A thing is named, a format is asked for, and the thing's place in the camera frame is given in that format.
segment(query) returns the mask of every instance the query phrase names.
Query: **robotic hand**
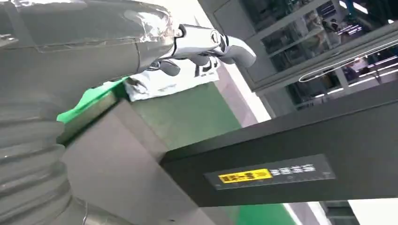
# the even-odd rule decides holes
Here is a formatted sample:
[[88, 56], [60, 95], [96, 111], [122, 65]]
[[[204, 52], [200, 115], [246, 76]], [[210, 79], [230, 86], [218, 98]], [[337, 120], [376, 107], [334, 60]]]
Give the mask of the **robotic hand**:
[[256, 61], [256, 54], [242, 40], [221, 34], [219, 31], [181, 24], [173, 48], [156, 60], [149, 70], [162, 70], [175, 76], [180, 68], [169, 59], [189, 59], [198, 66], [209, 62], [209, 56], [218, 57], [227, 64], [237, 63], [250, 67]]

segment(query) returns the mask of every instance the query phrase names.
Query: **yellow label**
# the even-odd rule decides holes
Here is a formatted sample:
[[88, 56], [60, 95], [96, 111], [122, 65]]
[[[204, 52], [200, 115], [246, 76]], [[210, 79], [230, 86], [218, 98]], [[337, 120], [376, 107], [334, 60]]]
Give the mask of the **yellow label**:
[[218, 176], [224, 184], [272, 178], [268, 169], [229, 173]]

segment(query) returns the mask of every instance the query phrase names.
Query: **metal panel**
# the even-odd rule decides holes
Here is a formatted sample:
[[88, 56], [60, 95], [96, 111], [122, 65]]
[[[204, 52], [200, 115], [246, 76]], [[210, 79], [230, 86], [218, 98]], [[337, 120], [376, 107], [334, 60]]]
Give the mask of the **metal panel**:
[[[397, 101], [388, 83], [169, 152], [162, 166], [201, 207], [396, 197]], [[316, 154], [337, 179], [216, 190], [203, 175]]]
[[[133, 224], [214, 225], [158, 165], [168, 149], [140, 120], [123, 101], [68, 147], [73, 192]], [[213, 213], [231, 224], [222, 209]]]

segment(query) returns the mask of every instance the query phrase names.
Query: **sticker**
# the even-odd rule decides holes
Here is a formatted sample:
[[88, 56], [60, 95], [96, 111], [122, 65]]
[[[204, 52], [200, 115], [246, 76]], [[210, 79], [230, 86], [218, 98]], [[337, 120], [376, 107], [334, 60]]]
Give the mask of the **sticker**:
[[323, 154], [206, 173], [217, 189], [335, 179]]
[[224, 184], [272, 178], [267, 169], [230, 173], [218, 176]]

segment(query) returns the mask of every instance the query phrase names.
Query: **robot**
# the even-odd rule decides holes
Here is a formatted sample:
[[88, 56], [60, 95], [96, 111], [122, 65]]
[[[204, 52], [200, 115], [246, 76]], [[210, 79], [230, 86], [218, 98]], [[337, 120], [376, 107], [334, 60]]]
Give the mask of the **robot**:
[[106, 81], [177, 75], [169, 59], [256, 60], [237, 38], [175, 24], [167, 9], [135, 1], [0, 0], [0, 21], [0, 224], [129, 225], [73, 197], [57, 115]]

